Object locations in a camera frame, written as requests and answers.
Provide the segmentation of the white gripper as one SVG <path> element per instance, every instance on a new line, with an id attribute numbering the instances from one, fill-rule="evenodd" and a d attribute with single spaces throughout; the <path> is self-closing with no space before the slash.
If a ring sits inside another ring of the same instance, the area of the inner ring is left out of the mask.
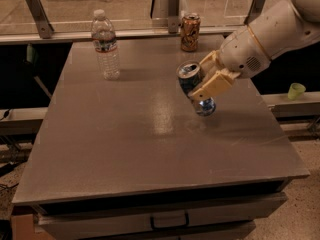
<path id="1" fill-rule="evenodd" d="M 221 70 L 219 62 L 226 68 Z M 252 30 L 248 26 L 240 27 L 223 41 L 219 55 L 213 50 L 200 61 L 203 81 L 188 93 L 188 97 L 194 101 L 215 97 L 229 90 L 239 76 L 252 78 L 270 63 L 271 59 Z"/>

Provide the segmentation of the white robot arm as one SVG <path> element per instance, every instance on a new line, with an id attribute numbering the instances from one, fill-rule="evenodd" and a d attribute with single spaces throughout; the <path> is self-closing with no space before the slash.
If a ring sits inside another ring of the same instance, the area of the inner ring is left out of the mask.
<path id="1" fill-rule="evenodd" d="M 283 0 L 238 28 L 204 57 L 204 77 L 188 92 L 193 101 L 215 97 L 237 79 L 252 78 L 282 54 L 320 40 L 320 0 Z"/>

